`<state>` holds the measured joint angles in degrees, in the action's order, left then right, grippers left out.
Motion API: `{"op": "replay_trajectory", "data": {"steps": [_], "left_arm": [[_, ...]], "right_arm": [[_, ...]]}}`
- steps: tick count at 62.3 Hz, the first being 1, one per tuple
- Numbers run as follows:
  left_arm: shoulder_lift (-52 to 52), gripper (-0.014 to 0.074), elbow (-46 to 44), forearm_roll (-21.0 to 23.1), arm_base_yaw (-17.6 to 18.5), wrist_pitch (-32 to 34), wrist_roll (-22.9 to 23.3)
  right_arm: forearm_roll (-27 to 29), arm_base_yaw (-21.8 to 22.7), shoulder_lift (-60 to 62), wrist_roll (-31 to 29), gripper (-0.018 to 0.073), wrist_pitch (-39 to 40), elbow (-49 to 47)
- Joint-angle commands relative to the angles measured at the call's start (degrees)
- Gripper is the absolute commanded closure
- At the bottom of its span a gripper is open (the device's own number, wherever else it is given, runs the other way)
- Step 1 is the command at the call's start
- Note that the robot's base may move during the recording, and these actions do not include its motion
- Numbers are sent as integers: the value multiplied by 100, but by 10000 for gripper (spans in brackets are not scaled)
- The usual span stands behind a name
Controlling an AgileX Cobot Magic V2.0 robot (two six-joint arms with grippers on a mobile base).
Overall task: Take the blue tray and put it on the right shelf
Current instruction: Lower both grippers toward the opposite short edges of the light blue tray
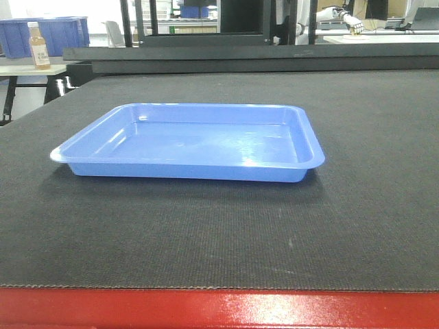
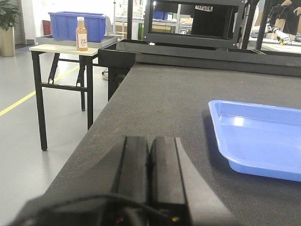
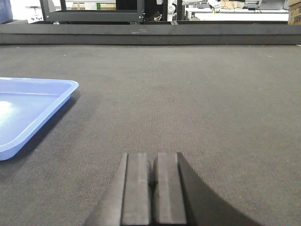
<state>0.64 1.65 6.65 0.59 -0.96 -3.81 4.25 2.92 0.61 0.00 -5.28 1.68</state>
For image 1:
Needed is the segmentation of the white humanoid robot arm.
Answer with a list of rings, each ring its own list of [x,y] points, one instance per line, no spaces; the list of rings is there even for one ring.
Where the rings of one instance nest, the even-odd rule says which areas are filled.
[[[339,19],[344,23],[349,23],[351,16],[343,7],[339,6],[329,6],[316,13],[317,22],[331,19]]]

